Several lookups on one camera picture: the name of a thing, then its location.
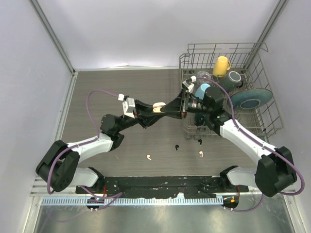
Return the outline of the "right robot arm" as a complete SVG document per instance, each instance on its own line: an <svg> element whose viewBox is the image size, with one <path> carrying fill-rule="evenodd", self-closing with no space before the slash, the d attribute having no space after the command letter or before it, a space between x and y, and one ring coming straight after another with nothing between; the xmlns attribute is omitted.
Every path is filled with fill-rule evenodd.
<svg viewBox="0 0 311 233"><path fill-rule="evenodd" d="M223 101L218 87L208 87L202 100L183 89L168 104L153 104L153 111L174 118L182 118L188 112L205 114L210 130L231 141L252 159L256 169L233 167L219 180L222 190L229 192L237 185L245 185L258 188L264 195L272 197L294 184L297 172L293 168L290 150L277 148L254 136L223 109Z"/></svg>

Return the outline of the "cream earbud charging case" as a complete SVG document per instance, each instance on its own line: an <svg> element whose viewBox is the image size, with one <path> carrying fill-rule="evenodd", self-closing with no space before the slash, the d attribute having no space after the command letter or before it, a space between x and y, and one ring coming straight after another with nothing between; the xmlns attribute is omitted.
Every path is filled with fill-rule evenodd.
<svg viewBox="0 0 311 233"><path fill-rule="evenodd" d="M156 102L153 104L153 113L161 113L161 108L164 107L166 103Z"/></svg>

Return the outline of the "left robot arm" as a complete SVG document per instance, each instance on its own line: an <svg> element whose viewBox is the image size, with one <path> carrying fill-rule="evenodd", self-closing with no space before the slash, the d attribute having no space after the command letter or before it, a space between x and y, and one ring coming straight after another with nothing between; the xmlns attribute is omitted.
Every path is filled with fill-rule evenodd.
<svg viewBox="0 0 311 233"><path fill-rule="evenodd" d="M47 192L61 192L69 185L79 186L89 193L100 193L103 175L94 168L79 168L78 164L100 153L118 148L124 139L121 131L135 125L148 128L166 115L163 102L152 105L128 98L122 102L123 114L104 115L97 135L79 142L55 141L36 167L36 174L47 183Z"/></svg>

